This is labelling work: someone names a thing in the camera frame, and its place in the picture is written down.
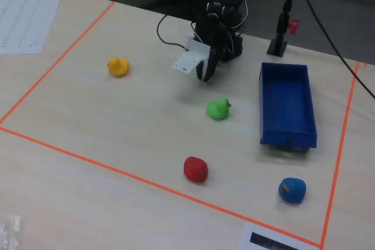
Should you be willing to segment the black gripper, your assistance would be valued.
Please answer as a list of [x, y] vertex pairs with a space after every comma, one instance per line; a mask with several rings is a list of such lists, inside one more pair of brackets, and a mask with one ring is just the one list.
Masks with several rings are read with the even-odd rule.
[[221, 22], [216, 13], [208, 13], [205, 16], [199, 16], [195, 21], [195, 41], [211, 47], [205, 75], [203, 72], [204, 61], [201, 61], [196, 66], [198, 79], [202, 80], [204, 78], [204, 82], [207, 82], [216, 71], [219, 61], [218, 56], [233, 57], [233, 37], [228, 27]]

